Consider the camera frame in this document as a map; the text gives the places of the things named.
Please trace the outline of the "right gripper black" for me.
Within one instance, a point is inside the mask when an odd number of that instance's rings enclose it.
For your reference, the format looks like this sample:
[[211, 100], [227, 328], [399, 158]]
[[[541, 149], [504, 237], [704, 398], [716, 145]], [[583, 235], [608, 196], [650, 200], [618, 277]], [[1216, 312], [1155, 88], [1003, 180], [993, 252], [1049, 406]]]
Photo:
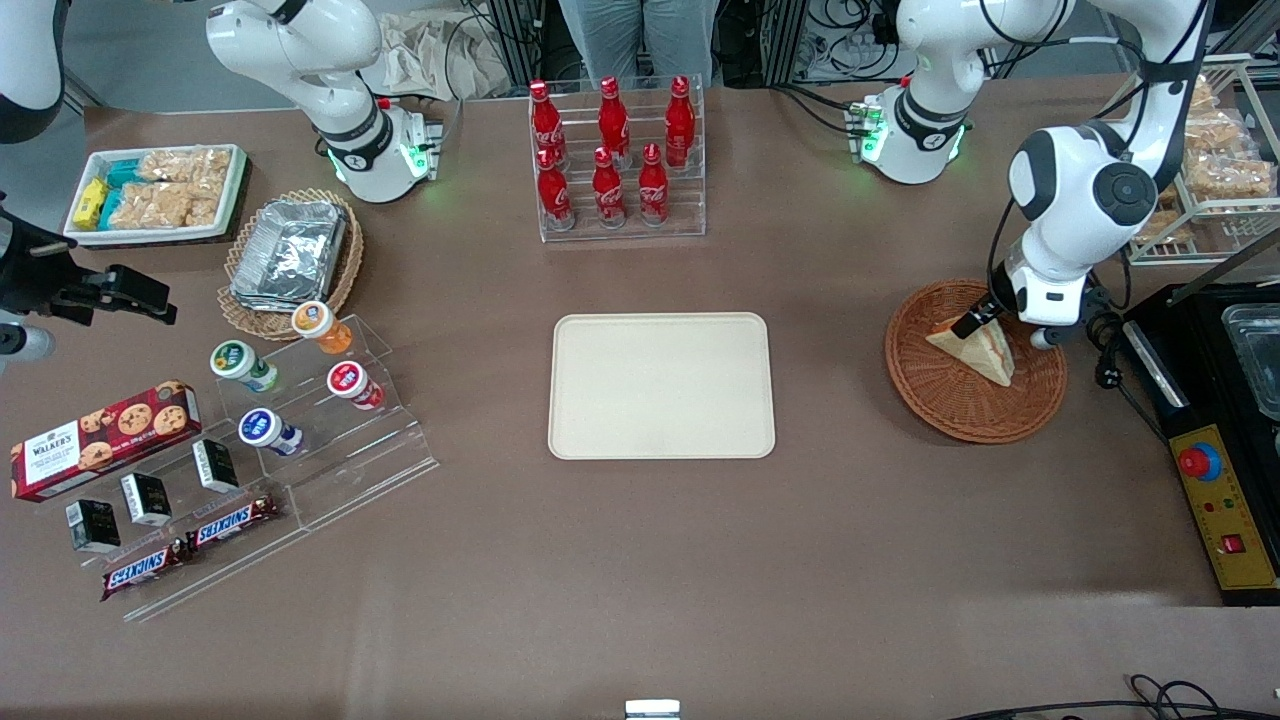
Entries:
[[177, 323], [170, 287], [133, 268], [111, 264], [93, 273], [76, 263], [76, 242], [1, 210], [1, 310], [18, 316], [55, 316], [90, 327], [97, 291], [132, 313], [164, 325]]

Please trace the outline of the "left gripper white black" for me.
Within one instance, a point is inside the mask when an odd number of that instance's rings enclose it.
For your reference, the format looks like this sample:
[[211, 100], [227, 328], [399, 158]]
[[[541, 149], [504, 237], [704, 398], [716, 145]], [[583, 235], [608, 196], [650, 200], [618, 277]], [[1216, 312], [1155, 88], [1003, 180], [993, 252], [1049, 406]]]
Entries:
[[[1060, 258], [1033, 237], [1021, 237], [1010, 250], [1004, 269], [1012, 287], [1018, 319], [1032, 325], [1075, 325], [1091, 266]], [[980, 297], [952, 323], [960, 340], [974, 336], [1004, 313], [996, 297]]]

